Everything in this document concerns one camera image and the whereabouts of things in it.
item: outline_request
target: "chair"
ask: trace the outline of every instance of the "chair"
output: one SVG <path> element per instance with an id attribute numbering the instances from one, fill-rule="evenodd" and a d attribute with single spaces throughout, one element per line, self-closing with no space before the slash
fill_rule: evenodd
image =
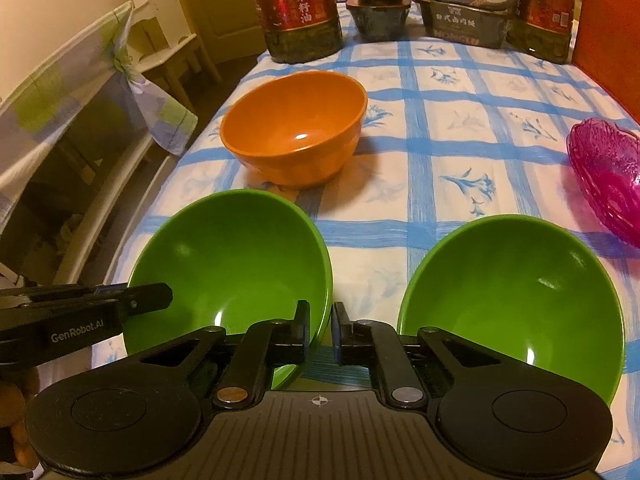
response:
<path id="1" fill-rule="evenodd" d="M 157 52 L 143 56 L 129 43 L 129 53 L 136 69 L 145 73 L 149 79 L 158 76 L 164 77 L 176 99 L 193 112 L 193 105 L 180 83 L 180 67 L 187 61 L 196 70 L 197 64 L 193 62 L 193 57 L 196 56 L 195 59 L 198 63 L 209 72 L 215 82 L 220 83 L 222 78 L 218 69 L 209 58 L 202 40 L 191 30 L 180 5 L 180 0 L 132 1 L 134 5 L 133 23 L 143 20 L 158 20 L 168 44 L 167 47 Z"/>

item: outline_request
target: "pink bowl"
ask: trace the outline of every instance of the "pink bowl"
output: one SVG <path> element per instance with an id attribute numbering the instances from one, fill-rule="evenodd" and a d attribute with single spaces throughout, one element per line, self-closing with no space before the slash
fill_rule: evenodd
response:
<path id="1" fill-rule="evenodd" d="M 640 139 L 602 119 L 576 124 L 566 139 L 571 167 L 602 224 L 640 247 Z"/>

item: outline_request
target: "bottle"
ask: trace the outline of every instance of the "bottle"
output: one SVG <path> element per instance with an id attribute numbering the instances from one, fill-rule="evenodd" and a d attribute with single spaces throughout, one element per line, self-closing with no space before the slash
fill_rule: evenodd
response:
<path id="1" fill-rule="evenodd" d="M 540 59 L 564 63 L 573 24 L 574 0 L 520 0 L 507 42 Z"/>
<path id="2" fill-rule="evenodd" d="M 278 63 L 304 63 L 342 47 L 336 0 L 254 0 L 267 48 Z"/>

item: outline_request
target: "tablecloth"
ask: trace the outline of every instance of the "tablecloth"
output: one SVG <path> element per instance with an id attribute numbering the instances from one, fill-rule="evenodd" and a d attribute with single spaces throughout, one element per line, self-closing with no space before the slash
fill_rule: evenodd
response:
<path id="1" fill-rule="evenodd" d="M 146 127 L 168 152 L 183 153 L 197 118 L 134 69 L 127 53 L 132 13 L 127 2 L 93 22 L 0 104 L 0 233 L 33 173 L 99 93 L 129 121 L 122 130 Z"/>
<path id="2" fill-rule="evenodd" d="M 599 224 L 577 187 L 565 139 L 572 125 L 600 116 L 638 125 L 577 68 L 510 51 L 424 37 L 413 8 L 407 37 L 361 43 L 339 7 L 345 47 L 301 65 L 265 54 L 240 82 L 191 149 L 126 244 L 116 280 L 128 279 L 152 234 L 186 205 L 210 193 L 251 187 L 298 204 L 318 225 L 334 270 L 334 300 L 351 319 L 396 325 L 417 265 L 465 222 L 498 213 L 542 217 L 583 240 L 603 262 L 625 316 L 626 363 L 612 403 L 614 431 L 599 471 L 607 480 L 640 478 L 640 251 Z M 355 156 L 332 182 L 295 192 L 250 174 L 222 146 L 229 106 L 250 89 L 303 70 L 334 70 L 359 80 L 369 95 Z M 122 338 L 94 349 L 94 365 L 125 354 Z M 364 386 L 359 368 L 330 364 L 322 348 L 304 377 Z"/>

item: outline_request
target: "door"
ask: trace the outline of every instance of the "door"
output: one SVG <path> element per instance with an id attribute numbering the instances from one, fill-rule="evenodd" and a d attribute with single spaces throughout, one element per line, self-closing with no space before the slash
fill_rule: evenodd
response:
<path id="1" fill-rule="evenodd" d="M 254 0 L 182 0 L 214 62 L 266 50 Z"/>

